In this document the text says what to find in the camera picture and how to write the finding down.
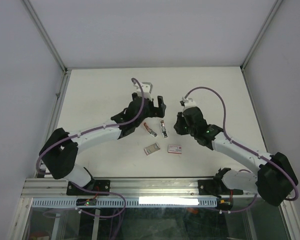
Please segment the pink white mini stapler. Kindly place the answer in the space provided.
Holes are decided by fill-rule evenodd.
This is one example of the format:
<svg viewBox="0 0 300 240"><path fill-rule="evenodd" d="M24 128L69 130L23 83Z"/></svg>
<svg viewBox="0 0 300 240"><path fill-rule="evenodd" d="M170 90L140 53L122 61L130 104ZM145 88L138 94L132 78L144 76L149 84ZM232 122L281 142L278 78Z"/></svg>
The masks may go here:
<svg viewBox="0 0 300 240"><path fill-rule="evenodd" d="M158 134L157 134L155 131L153 131L153 130L149 127L149 125L148 125L146 122L143 123L143 126L145 127L146 131L147 131L152 137L156 138L156 137L158 136Z"/></svg>

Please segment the white staple remover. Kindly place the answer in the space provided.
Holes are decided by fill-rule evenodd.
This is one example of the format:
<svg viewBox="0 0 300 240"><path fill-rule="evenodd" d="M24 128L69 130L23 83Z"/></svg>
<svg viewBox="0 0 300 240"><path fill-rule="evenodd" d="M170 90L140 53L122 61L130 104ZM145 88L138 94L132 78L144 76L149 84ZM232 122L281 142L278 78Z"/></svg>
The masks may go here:
<svg viewBox="0 0 300 240"><path fill-rule="evenodd" d="M163 119L160 120L160 130L161 130L162 137L164 139L168 138L168 132L166 129L165 121Z"/></svg>

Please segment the red white staple box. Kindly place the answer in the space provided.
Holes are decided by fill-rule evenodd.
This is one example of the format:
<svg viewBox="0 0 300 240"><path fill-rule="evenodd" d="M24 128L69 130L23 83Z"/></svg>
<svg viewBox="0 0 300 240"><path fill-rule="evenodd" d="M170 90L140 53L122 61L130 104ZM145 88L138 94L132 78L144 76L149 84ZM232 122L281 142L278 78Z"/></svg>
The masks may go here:
<svg viewBox="0 0 300 240"><path fill-rule="evenodd" d="M180 145L168 145L167 152L170 154L182 154L182 147Z"/></svg>

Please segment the staple box tray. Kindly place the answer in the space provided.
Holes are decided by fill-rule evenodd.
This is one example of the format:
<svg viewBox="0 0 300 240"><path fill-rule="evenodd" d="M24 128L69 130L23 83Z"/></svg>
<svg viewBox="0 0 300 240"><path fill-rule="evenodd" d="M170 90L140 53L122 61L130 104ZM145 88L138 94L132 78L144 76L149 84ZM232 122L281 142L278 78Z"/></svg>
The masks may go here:
<svg viewBox="0 0 300 240"><path fill-rule="evenodd" d="M152 145L149 145L149 146L145 147L144 148L144 152L148 156L150 154L153 154L153 153L159 151L160 149L161 149L161 147L159 146L159 144L158 143L154 143Z"/></svg>

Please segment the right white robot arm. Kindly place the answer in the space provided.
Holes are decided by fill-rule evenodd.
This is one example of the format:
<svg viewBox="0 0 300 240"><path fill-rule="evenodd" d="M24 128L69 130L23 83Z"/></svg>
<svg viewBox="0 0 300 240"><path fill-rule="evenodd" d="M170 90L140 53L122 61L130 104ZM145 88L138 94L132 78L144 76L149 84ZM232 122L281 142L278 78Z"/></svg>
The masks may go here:
<svg viewBox="0 0 300 240"><path fill-rule="evenodd" d="M289 200L291 192L294 192L291 201L298 198L299 182L284 154L249 149L226 135L223 128L208 124L197 106L178 112L173 128L178 135L190 135L199 145L224 154L246 168L244 171L219 169L205 188L209 194L219 197L228 190L242 190L259 195L275 207Z"/></svg>

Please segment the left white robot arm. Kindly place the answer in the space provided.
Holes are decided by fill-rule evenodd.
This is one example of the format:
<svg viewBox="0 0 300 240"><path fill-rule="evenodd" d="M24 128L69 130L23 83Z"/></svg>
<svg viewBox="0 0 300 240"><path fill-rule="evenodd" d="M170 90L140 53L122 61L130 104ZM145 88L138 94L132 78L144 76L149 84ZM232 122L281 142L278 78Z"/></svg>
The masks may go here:
<svg viewBox="0 0 300 240"><path fill-rule="evenodd" d="M157 102L155 106L152 99L133 93L128 107L103 125L75 133L58 128L40 150L39 160L54 179L65 179L71 182L73 189L92 194L97 191L98 183L85 167L76 164L77 156L96 145L127 137L147 118L163 118L166 111L164 98L158 96Z"/></svg>

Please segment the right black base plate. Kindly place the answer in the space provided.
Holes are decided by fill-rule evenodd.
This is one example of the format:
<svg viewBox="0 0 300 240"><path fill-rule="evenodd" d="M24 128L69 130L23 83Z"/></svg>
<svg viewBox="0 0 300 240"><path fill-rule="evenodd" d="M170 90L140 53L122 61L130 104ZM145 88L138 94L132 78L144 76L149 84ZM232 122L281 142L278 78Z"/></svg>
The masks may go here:
<svg viewBox="0 0 300 240"><path fill-rule="evenodd" d="M198 194L200 196L215 196L217 198L221 197L222 188L221 185L214 179L200 179L197 181Z"/></svg>

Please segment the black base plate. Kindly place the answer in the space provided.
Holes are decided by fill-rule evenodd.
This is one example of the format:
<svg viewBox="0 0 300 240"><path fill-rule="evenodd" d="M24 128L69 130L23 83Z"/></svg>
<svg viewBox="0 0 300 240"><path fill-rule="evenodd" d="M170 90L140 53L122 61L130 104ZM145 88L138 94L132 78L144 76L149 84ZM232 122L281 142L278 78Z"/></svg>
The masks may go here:
<svg viewBox="0 0 300 240"><path fill-rule="evenodd" d="M197 181L198 194L200 196L215 196L217 198L221 197L222 188L221 185L214 179L200 179Z"/></svg>
<svg viewBox="0 0 300 240"><path fill-rule="evenodd" d="M66 195L67 196L94 196L98 192L98 196L109 196L111 181L108 179L94 179L86 186L78 188L72 182L68 182Z"/></svg>

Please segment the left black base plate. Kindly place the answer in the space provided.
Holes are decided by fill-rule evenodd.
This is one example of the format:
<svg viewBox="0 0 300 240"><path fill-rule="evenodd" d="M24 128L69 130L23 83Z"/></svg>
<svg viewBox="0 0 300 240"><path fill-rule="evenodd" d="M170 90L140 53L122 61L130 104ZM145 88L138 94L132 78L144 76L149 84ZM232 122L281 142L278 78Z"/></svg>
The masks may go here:
<svg viewBox="0 0 300 240"><path fill-rule="evenodd" d="M94 179L86 186L78 188L72 182L68 182L66 195L67 196L94 196L98 192L98 196L109 196L111 181L108 179Z"/></svg>

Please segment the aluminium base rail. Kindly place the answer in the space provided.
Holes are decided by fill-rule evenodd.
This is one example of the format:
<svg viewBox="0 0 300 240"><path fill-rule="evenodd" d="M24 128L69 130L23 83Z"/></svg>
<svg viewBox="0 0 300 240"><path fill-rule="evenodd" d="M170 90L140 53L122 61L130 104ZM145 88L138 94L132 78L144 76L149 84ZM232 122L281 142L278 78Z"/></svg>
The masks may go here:
<svg viewBox="0 0 300 240"><path fill-rule="evenodd" d="M125 198L168 196L202 197L206 182L212 177L164 177L164 178L124 178L101 177L97 182L103 186L100 190L118 193ZM64 179L27 178L21 191L22 198L65 198L72 187Z"/></svg>

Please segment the right aluminium frame post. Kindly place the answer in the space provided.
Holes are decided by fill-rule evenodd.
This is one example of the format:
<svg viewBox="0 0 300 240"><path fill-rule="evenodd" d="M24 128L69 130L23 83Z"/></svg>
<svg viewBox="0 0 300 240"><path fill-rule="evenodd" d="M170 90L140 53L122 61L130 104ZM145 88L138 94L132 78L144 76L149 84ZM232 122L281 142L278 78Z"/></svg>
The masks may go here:
<svg viewBox="0 0 300 240"><path fill-rule="evenodd" d="M278 10L280 9L280 7L282 6L282 4L284 3L284 0L275 0L269 13L267 14L264 22L261 25L260 30L258 31L251 47L249 48L247 55L245 56L243 62L240 65L240 69L242 72L245 71L245 68L247 67L247 65L249 64L251 58L253 57L257 47L259 46L260 42L262 41L264 35L266 34L266 31L268 30L270 24L272 23L272 21L274 20Z"/></svg>

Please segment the aluminium frame post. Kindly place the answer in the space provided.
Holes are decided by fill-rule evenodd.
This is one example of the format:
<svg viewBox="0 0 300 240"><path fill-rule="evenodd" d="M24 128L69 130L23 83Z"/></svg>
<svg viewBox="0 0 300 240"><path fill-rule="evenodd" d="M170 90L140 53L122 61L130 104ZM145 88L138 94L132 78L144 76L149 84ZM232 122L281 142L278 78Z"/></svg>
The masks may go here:
<svg viewBox="0 0 300 240"><path fill-rule="evenodd" d="M240 65L240 69L242 72L245 71L245 68L247 67L247 65L249 64L251 58L253 57L257 47L259 46L260 42L262 41L264 35L266 34L266 31L268 30L270 24L272 23L272 21L274 20L278 10L280 9L280 7L282 6L282 4L284 3L284 0L275 0L269 13L267 14L264 22L261 25L260 30L258 31L251 47L249 48L247 55L245 56L243 62Z"/></svg>
<svg viewBox="0 0 300 240"><path fill-rule="evenodd" d="M68 69L64 61L62 60L57 48L55 47L53 41L51 40L46 28L44 27L42 21L39 18L37 11L35 10L33 4L30 0L21 0L20 1L25 8L26 12L28 13L31 21L33 22L35 28L37 29L41 39L43 40L44 44L46 45L47 49L49 50L50 54L52 55L53 59L62 70L63 74L69 76L71 74L71 70Z"/></svg>

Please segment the left aluminium frame post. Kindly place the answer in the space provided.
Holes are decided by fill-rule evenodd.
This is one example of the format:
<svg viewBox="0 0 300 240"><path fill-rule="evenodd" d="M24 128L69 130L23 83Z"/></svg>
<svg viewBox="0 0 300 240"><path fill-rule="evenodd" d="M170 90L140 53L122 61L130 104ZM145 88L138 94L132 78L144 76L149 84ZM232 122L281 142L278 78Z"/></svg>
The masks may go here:
<svg viewBox="0 0 300 240"><path fill-rule="evenodd" d="M51 40L46 28L44 27L42 21L39 18L37 11L35 10L33 4L30 0L21 0L20 1L25 8L26 12L28 13L31 21L33 22L35 28L37 29L41 39L43 40L44 44L46 45L47 49L49 50L50 54L52 55L53 59L62 70L63 74L69 76L71 74L71 70L68 69L64 61L62 60L57 48L55 47L53 41Z"/></svg>

